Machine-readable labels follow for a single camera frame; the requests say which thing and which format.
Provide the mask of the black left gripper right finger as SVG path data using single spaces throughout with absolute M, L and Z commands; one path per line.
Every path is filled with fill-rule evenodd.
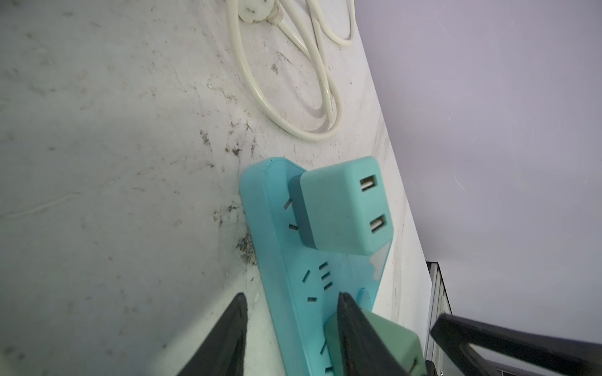
M 339 294 L 337 327 L 345 375 L 408 375 L 350 294 Z

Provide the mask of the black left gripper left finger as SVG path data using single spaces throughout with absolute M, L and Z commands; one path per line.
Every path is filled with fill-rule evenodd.
M 243 375 L 247 326 L 247 299 L 240 292 L 178 375 Z

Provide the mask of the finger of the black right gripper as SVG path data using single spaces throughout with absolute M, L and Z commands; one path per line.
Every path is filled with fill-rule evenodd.
M 443 313 L 430 335 L 465 375 L 497 371 L 472 346 L 534 364 L 562 375 L 600 375 L 601 345 L 519 332 Z

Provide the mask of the light green charger plug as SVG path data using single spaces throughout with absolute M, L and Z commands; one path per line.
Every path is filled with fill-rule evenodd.
M 362 309 L 362 313 L 379 335 L 384 346 L 408 375 L 427 375 L 423 349 L 416 333 L 368 310 Z M 325 340 L 334 375 L 344 375 L 336 315 L 325 324 Z

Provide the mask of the teal triangular power strip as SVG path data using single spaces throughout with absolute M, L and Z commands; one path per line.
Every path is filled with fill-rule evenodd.
M 286 158 L 267 159 L 246 169 L 240 193 L 286 373 L 334 375 L 325 324 L 342 292 L 374 307 L 393 241 L 370 257 L 305 246 L 288 191 L 305 171 Z

